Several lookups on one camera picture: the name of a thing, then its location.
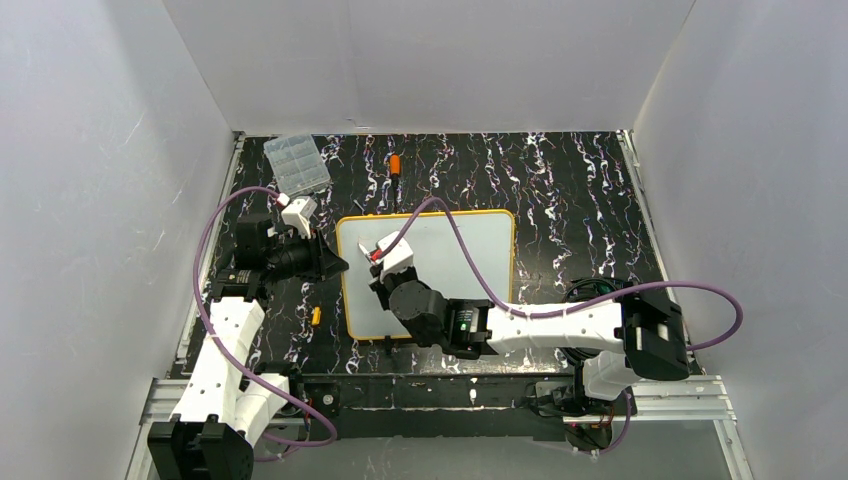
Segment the yellow framed whiteboard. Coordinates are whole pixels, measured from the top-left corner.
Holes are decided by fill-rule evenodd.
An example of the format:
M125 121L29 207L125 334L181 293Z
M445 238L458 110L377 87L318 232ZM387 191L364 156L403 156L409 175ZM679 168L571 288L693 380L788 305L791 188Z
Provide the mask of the yellow framed whiteboard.
M355 340L405 339L406 329L382 309L369 288L371 263L358 243L369 250L406 223L407 214L350 216L336 224L338 255L349 263L342 274L347 331ZM516 221L503 209L459 211L453 214L475 265L497 297L512 301ZM482 286L461 251L448 219L442 212L420 214L404 235L414 253L418 277L446 298L485 299Z

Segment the white orange marker pen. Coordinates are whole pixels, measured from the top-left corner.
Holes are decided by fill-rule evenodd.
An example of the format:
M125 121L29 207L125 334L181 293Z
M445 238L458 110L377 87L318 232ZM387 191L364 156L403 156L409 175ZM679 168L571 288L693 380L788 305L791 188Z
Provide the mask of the white orange marker pen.
M372 250L369 250L369 249L368 249L365 245L363 245L363 244L361 244L361 243L358 243L358 248L359 248L359 250L361 251L361 253L363 254L363 256L364 256L364 257L365 257L365 258L366 258L369 262L372 262L372 261L373 261L373 251L372 251Z

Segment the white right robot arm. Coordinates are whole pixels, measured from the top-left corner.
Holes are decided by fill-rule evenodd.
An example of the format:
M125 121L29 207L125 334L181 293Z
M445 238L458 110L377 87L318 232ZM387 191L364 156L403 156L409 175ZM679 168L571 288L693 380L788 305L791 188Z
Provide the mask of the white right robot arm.
M369 286L420 347L459 359L530 348L588 349L575 369L576 393L612 401L641 380L689 376L682 312L663 293L618 290L610 299L544 305L496 305L446 298L413 267L386 273L374 265Z

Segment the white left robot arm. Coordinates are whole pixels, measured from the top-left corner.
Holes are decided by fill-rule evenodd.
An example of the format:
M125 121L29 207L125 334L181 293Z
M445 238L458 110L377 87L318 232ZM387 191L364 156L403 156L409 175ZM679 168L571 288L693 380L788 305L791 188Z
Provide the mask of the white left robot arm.
M294 369L264 367L246 377L246 360L275 283L316 283L348 268L302 214L276 229L267 214L238 219L235 244L215 267L201 309L212 326L188 385L169 418L152 424L147 446L162 479L249 479L254 447L289 402Z

